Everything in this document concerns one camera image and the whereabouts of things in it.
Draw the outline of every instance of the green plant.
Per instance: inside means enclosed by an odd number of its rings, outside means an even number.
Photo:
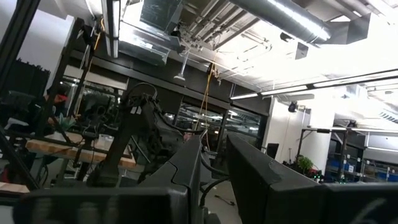
[[[64,118],[63,114],[60,114],[58,122],[64,131],[68,131],[76,123],[76,120],[74,118]]]
[[[297,164],[298,164],[298,167],[300,169],[302,169],[304,173],[306,173],[307,171],[312,169],[312,166],[313,166],[312,161],[309,158],[304,157],[304,156],[299,157]]]

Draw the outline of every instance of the security camera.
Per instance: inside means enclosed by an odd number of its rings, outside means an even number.
[[[294,113],[297,111],[297,101],[292,101],[287,110],[291,113]]]

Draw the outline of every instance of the black cable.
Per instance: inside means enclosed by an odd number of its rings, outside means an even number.
[[[207,196],[207,194],[210,192],[210,190],[211,190],[214,186],[216,186],[216,185],[218,185],[218,184],[220,184],[220,183],[222,183],[222,182],[224,182],[224,181],[227,181],[227,180],[229,180],[229,177],[224,177],[224,178],[218,179],[218,180],[214,181],[213,183],[211,183],[211,184],[205,189],[204,193],[201,195],[199,207],[203,208],[203,207],[205,206],[206,196]]]
[[[202,163],[208,170],[210,170],[210,171],[212,171],[213,173],[218,174],[218,175],[229,176],[227,173],[225,173],[225,172],[222,171],[222,170],[218,170],[218,169],[212,168],[212,166],[210,166],[210,165],[206,162],[206,160],[205,160],[205,158],[203,157],[203,154],[202,154],[202,153],[200,153],[200,156],[201,156],[201,160],[200,160],[201,163]]]

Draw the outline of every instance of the white column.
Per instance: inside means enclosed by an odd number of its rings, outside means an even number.
[[[311,107],[310,126],[319,128],[329,128],[333,126],[335,119],[333,99],[326,94],[316,94],[315,103]],[[314,169],[322,170],[325,173],[326,161],[328,158],[329,143],[331,134],[317,133],[308,131],[304,137],[300,154],[309,158]]]

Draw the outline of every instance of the wooden table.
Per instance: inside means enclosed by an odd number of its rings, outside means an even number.
[[[75,134],[75,133],[66,133],[67,136],[70,138],[71,142],[81,142],[83,137],[80,134]],[[55,136],[49,135],[46,136],[46,138],[50,139],[55,139]],[[95,148],[97,149],[102,149],[105,151],[108,151],[104,146],[99,146],[98,140],[95,141]],[[69,146],[63,146],[59,144],[54,144],[54,143],[49,143],[45,141],[39,141],[35,139],[31,139],[26,143],[26,148],[29,150],[29,152],[34,152],[34,153],[40,153],[40,154],[51,154],[51,156],[63,158],[63,159],[75,159],[76,154],[77,154],[77,148],[70,148]],[[128,153],[128,148],[124,151],[126,155],[129,155]],[[98,164],[101,161],[103,161],[106,157],[105,153],[101,152],[93,152],[89,150],[81,150],[81,154],[79,157],[79,161],[81,162],[88,162],[88,163],[93,163],[93,164]],[[122,157],[121,160],[119,161],[119,167],[122,169],[127,169],[131,170],[136,166],[136,160],[134,158],[128,159],[125,157]]]

